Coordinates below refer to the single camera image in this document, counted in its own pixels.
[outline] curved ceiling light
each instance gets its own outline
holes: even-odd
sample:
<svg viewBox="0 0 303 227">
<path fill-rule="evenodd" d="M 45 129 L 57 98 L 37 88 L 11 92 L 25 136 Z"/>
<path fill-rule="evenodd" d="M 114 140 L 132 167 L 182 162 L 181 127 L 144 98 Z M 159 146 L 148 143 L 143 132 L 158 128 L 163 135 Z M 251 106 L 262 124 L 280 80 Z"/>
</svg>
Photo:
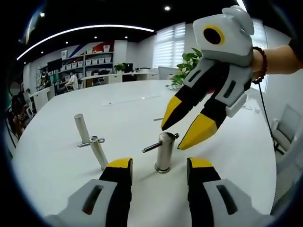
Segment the curved ceiling light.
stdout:
<svg viewBox="0 0 303 227">
<path fill-rule="evenodd" d="M 56 36 L 59 35 L 63 35 L 65 33 L 68 32 L 73 32 L 73 31 L 77 31 L 77 30 L 82 30 L 82 29 L 87 29 L 87 28 L 97 28 L 97 27 L 122 27 L 122 28 L 132 28 L 132 29 L 137 29 L 137 30 L 142 30 L 142 31 L 147 31 L 147 32 L 154 32 L 154 30 L 148 29 L 148 28 L 144 28 L 144 27 L 136 27 L 136 26 L 129 26 L 129 25 L 90 25 L 90 26 L 84 26 L 84 27 L 77 27 L 77 28 L 73 28 L 73 29 L 69 29 L 63 32 L 59 32 L 57 34 L 51 35 L 50 37 L 47 37 L 43 40 L 41 40 L 40 42 L 36 43 L 35 45 L 32 45 L 31 47 L 29 47 L 26 51 L 24 51 L 22 54 L 20 54 L 19 57 L 17 57 L 17 61 L 22 58 L 26 53 L 28 53 L 30 50 L 34 49 L 36 46 L 40 45 L 41 43 L 44 43 L 47 40 L 50 40 Z"/>
</svg>

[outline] black circle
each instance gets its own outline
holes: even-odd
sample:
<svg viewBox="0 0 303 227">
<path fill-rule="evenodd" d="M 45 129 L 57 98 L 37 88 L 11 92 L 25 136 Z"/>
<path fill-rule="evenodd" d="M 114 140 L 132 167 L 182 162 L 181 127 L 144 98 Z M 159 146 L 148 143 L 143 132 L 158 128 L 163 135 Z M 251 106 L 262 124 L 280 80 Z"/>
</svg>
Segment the black circle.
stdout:
<svg viewBox="0 0 303 227">
<path fill-rule="evenodd" d="M 203 35 L 205 39 L 211 44 L 219 44 L 221 42 L 221 37 L 219 33 L 212 28 L 205 29 Z"/>
</svg>

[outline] window blind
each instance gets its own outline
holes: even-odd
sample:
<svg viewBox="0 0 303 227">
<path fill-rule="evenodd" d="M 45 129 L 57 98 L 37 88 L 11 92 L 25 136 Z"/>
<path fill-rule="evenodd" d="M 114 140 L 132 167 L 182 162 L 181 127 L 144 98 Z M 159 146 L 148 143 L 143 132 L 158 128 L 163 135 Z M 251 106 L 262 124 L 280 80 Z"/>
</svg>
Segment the window blind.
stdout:
<svg viewBox="0 0 303 227">
<path fill-rule="evenodd" d="M 156 34 L 152 67 L 176 68 L 183 62 L 185 23 L 177 24 Z"/>
</svg>

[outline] blue stripe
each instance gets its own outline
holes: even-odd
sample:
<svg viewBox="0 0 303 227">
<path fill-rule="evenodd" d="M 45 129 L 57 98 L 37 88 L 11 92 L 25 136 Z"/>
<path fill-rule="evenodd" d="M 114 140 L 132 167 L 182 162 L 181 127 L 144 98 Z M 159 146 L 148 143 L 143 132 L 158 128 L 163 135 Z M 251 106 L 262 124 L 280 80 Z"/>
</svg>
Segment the blue stripe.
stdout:
<svg viewBox="0 0 303 227">
<path fill-rule="evenodd" d="M 84 46 L 86 46 L 86 44 L 80 44 L 72 53 L 71 53 L 71 55 L 69 56 L 69 58 L 70 57 L 72 57 L 72 56 L 74 56 L 79 50 L 81 50 Z"/>
</svg>

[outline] floor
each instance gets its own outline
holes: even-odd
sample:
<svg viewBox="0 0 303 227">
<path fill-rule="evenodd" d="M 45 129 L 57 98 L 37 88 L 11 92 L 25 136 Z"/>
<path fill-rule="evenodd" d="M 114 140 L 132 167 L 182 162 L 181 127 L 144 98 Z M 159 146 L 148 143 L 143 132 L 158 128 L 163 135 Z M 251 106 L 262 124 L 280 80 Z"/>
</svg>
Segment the floor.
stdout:
<svg viewBox="0 0 303 227">
<path fill-rule="evenodd" d="M 283 155 L 281 155 L 279 152 L 276 152 L 275 155 L 276 161 L 283 158 Z M 277 176 L 276 194 L 271 215 L 278 216 L 288 204 L 292 197 L 293 182 L 299 174 L 300 170 L 294 164 L 290 165 L 286 170 Z"/>
</svg>

